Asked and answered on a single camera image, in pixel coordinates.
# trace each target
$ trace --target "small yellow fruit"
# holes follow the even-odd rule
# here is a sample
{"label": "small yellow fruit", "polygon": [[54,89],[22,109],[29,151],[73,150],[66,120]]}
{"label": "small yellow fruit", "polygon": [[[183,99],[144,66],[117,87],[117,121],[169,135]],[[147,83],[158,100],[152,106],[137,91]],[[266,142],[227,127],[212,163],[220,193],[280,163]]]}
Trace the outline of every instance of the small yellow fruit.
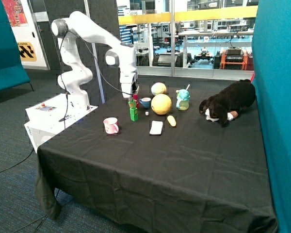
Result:
{"label": "small yellow fruit", "polygon": [[151,108],[156,114],[165,115],[172,108],[171,99],[165,94],[158,94],[152,99]]}
{"label": "small yellow fruit", "polygon": [[175,127],[176,126],[176,120],[175,120],[175,118],[172,116],[172,115],[170,115],[170,116],[168,116],[167,117],[167,120],[168,120],[168,122],[169,122],[169,124],[172,126],[172,127]]}
{"label": "small yellow fruit", "polygon": [[165,84],[163,84],[163,83],[155,83],[151,87],[151,92],[154,96],[156,96],[158,94],[166,94],[167,88],[166,88]]}

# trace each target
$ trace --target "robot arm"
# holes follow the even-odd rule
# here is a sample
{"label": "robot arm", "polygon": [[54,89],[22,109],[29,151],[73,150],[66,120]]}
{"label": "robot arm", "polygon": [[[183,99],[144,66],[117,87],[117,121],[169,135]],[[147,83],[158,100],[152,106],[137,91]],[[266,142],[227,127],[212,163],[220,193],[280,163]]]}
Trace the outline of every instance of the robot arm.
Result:
{"label": "robot arm", "polygon": [[[54,35],[58,37],[59,46],[62,44],[61,56],[63,62],[72,67],[72,71],[62,75],[66,89],[71,94],[77,96],[84,94],[85,91],[80,90],[79,86],[89,82],[93,76],[90,69],[86,68],[80,60],[76,46],[77,36],[89,43],[109,45],[112,49],[105,54],[106,62],[111,67],[120,68],[121,88],[125,92],[123,97],[127,99],[133,93],[138,92],[136,51],[133,44],[122,43],[114,35],[78,11],[73,12],[69,18],[54,20],[51,28]],[[58,82],[64,88],[61,78],[58,79]]]}

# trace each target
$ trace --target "yellow ball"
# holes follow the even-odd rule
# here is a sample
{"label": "yellow ball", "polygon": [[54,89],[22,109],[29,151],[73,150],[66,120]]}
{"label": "yellow ball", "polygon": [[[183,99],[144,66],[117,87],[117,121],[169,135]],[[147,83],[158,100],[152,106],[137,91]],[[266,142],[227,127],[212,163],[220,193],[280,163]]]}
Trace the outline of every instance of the yellow ball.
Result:
{"label": "yellow ball", "polygon": [[166,88],[165,84],[163,84],[163,83],[155,83],[151,87],[151,92],[154,96],[156,96],[158,94],[166,94],[167,88]]}
{"label": "yellow ball", "polygon": [[167,114],[171,107],[171,99],[165,94],[158,94],[152,99],[151,108],[158,115]]}

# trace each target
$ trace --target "teal partition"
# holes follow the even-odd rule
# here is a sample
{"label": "teal partition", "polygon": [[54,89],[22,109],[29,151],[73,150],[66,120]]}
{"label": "teal partition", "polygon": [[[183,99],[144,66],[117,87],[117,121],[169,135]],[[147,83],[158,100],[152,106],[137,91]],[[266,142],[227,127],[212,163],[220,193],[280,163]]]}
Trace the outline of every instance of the teal partition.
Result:
{"label": "teal partition", "polygon": [[252,47],[279,232],[291,233],[291,0],[259,1]]}
{"label": "teal partition", "polygon": [[17,42],[0,0],[0,91],[29,83],[20,60]]}

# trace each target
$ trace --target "glass window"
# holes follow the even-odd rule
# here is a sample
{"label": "glass window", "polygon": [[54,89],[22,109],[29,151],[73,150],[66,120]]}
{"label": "glass window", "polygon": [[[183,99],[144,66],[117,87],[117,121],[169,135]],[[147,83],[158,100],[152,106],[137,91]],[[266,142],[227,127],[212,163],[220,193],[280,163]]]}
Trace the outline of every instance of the glass window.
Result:
{"label": "glass window", "polygon": [[140,74],[251,78],[258,2],[117,0],[121,39],[134,43]]}

